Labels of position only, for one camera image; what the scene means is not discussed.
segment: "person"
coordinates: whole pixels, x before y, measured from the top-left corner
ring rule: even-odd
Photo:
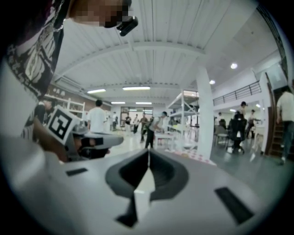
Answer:
[[[34,110],[34,116],[38,118],[40,123],[46,126],[50,120],[51,114],[54,111],[56,100],[51,98],[45,98],[40,101]]]
[[[167,112],[162,112],[160,117],[154,118],[153,122],[151,123],[151,125],[149,126],[147,130],[145,148],[148,148],[149,144],[150,144],[150,147],[153,148],[154,132],[156,130],[164,131],[161,127],[163,125],[163,119],[165,117],[167,117]]]
[[[115,27],[125,15],[131,0],[27,0],[6,4],[21,21],[9,21],[13,29],[4,38],[5,55],[1,61],[0,132],[33,141],[33,135],[45,151],[54,152],[66,162],[65,147],[47,133],[35,117],[34,109],[48,90],[53,78],[63,39],[63,22],[106,28]],[[13,109],[7,109],[10,102]]]
[[[148,122],[148,119],[146,118],[147,122],[145,123],[144,125],[144,129],[142,130],[141,132],[141,141],[140,143],[143,143],[145,140],[144,140],[144,135],[146,134],[147,130],[149,129],[149,126],[152,124],[153,120],[154,120],[154,117],[152,116],[150,118],[150,121]]]
[[[112,120],[113,120],[113,122],[112,122],[113,130],[116,130],[117,117],[118,117],[118,116],[116,115],[116,112],[113,112],[113,116],[112,116]]]
[[[125,131],[126,134],[129,135],[130,134],[130,122],[131,122],[131,118],[129,116],[129,113],[127,114],[127,117],[125,118]]]
[[[96,107],[92,108],[88,114],[88,129],[93,133],[104,132],[104,123],[107,121],[106,114],[101,109],[102,100],[96,100]]]
[[[219,112],[219,116],[218,116],[218,121],[220,120],[225,120],[224,117],[222,116],[221,112]]]
[[[247,106],[247,103],[246,103],[245,101],[243,101],[243,102],[241,103],[240,108],[238,109],[239,113],[240,113],[240,114],[243,114],[243,116],[245,116],[245,114],[246,114],[246,111],[245,111],[245,107],[246,107],[246,106]]]
[[[139,124],[140,124],[140,120],[138,118],[138,114],[136,114],[136,117],[133,121],[133,124],[134,124],[134,134],[137,133],[137,130],[138,130],[138,127],[139,127]]]
[[[147,119],[147,117],[146,117],[146,115],[144,113],[143,113],[143,117],[141,118],[140,122],[141,122],[141,125],[142,125],[142,128],[141,128],[141,133],[142,133],[143,130],[144,130],[145,125],[148,123],[148,119]]]
[[[294,135],[294,95],[288,91],[288,88],[282,88],[282,96],[277,102],[277,124],[283,122],[283,142],[284,148],[280,165],[285,164],[290,153]]]
[[[251,128],[254,127],[254,120],[255,120],[254,113],[255,113],[255,110],[254,109],[251,110],[251,115],[248,118],[248,126],[247,126],[247,130],[246,130],[246,138],[248,138]]]

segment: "white pillar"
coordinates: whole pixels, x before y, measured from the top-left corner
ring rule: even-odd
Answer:
[[[205,159],[210,159],[213,142],[214,113],[211,86],[205,67],[199,66],[197,68],[196,81],[199,92],[199,107],[201,109],[197,154],[202,155]]]

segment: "man in white shirt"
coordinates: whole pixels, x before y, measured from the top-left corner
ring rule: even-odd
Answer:
[[[254,127],[254,120],[255,120],[254,113],[255,113],[255,110],[252,109],[252,110],[251,110],[251,115],[250,115],[250,117],[248,118],[248,126],[247,126],[247,130],[246,130],[246,138],[248,138],[248,136],[249,136],[249,132],[250,132],[251,128]]]
[[[90,132],[102,133],[104,130],[104,123],[107,121],[101,100],[96,100],[96,107],[92,108],[88,114],[88,128]]]
[[[288,88],[282,88],[282,96],[277,102],[277,123],[283,121],[283,143],[284,148],[280,164],[283,165],[289,155],[294,135],[294,95],[288,92]]]
[[[113,116],[112,116],[112,126],[113,126],[113,130],[116,129],[116,119],[117,119],[117,115],[116,115],[116,112],[113,112]]]
[[[158,131],[164,131],[162,128],[163,125],[163,119],[167,117],[167,112],[162,112],[160,117],[154,118],[153,122],[149,126],[147,130],[147,139],[146,139],[146,144],[145,148],[148,148],[149,144],[150,147],[153,148],[153,140],[154,140],[154,132],[156,130]]]

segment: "black rectangular slot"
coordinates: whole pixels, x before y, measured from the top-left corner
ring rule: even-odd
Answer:
[[[230,214],[238,224],[250,219],[254,214],[226,187],[215,190],[215,193],[224,203]]]
[[[66,174],[68,176],[74,176],[76,174],[81,174],[83,172],[88,171],[86,168],[80,168],[80,169],[75,169],[75,170],[71,170],[71,171],[67,171]]]

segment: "black chair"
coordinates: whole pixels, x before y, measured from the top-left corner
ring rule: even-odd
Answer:
[[[247,120],[244,118],[243,114],[237,113],[234,119],[230,120],[229,124],[229,139],[234,141],[232,146],[228,146],[232,148],[232,152],[236,149],[241,149],[244,154],[244,149],[240,146],[240,143],[245,140],[245,128],[246,128]]]

